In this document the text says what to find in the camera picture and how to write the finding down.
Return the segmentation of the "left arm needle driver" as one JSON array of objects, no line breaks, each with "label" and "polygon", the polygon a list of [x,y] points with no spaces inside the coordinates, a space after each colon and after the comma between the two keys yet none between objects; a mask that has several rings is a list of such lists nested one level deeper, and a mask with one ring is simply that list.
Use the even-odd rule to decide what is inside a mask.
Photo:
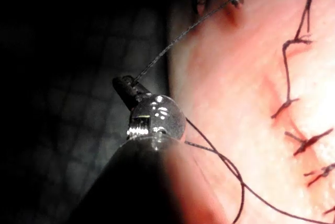
[{"label": "left arm needle driver", "polygon": [[172,98],[148,94],[130,111],[127,138],[161,133],[181,140],[185,128],[186,118]]}]

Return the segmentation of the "left arm needle driver jaw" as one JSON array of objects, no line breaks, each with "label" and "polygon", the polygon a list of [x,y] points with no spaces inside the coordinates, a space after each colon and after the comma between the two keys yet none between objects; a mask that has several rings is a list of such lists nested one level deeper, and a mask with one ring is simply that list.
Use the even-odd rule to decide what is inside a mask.
[{"label": "left arm needle driver jaw", "polygon": [[143,98],[150,97],[152,93],[145,88],[141,83],[136,81],[136,79],[130,75],[122,77],[125,82],[125,92],[128,96],[136,101],[139,101]]},{"label": "left arm needle driver jaw", "polygon": [[131,86],[133,80],[132,76],[120,76],[112,80],[114,90],[129,110],[133,110],[138,104],[137,91]]}]

